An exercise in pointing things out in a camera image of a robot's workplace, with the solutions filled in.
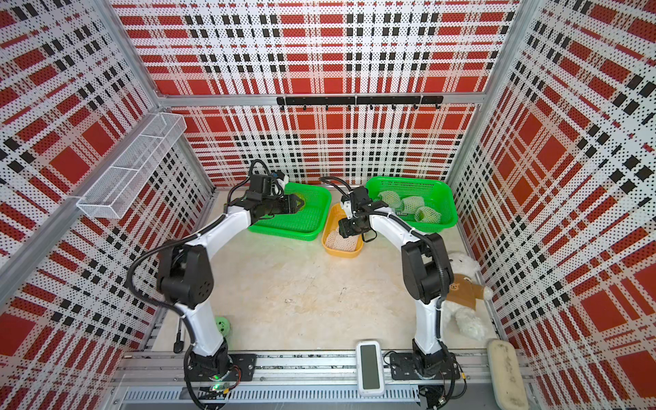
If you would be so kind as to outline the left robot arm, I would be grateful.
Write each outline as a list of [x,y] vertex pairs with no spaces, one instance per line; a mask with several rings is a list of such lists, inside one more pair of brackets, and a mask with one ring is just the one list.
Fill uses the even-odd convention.
[[[182,239],[170,240],[141,254],[129,266],[126,287],[142,302],[168,309],[179,316],[189,335],[184,370],[199,370],[211,378],[229,374],[233,365],[228,343],[220,333],[209,298],[215,287],[211,259],[237,234],[262,219],[293,215],[304,206],[296,194],[287,194],[289,176],[270,171],[265,162],[254,160],[247,177],[230,189],[222,214],[206,227]],[[139,291],[133,282],[137,268],[159,257],[156,290],[164,299],[155,300]]]

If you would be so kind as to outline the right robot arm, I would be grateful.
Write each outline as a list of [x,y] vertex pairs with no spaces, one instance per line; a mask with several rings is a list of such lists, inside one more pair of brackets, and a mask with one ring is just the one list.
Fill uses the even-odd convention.
[[345,217],[338,222],[342,237],[375,232],[399,249],[403,283],[416,307],[413,366],[422,379],[432,379],[450,366],[449,351],[442,340],[442,305],[454,274],[442,237],[411,227],[389,203],[373,200],[364,186],[353,187],[332,176],[319,180],[342,195],[340,206]]

